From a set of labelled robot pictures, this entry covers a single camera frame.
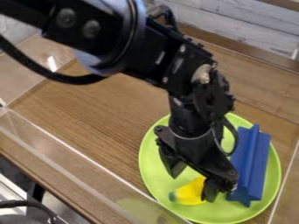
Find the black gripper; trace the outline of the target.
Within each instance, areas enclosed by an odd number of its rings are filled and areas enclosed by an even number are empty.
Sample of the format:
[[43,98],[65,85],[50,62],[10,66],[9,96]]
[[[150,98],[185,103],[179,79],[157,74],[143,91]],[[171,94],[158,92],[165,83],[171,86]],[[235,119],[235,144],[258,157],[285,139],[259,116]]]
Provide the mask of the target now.
[[169,124],[154,128],[163,166],[174,179],[191,167],[206,178],[201,198],[213,203],[219,193],[235,191],[239,181],[230,162],[239,137],[226,117],[234,100],[213,96],[181,99],[173,95],[169,100]]

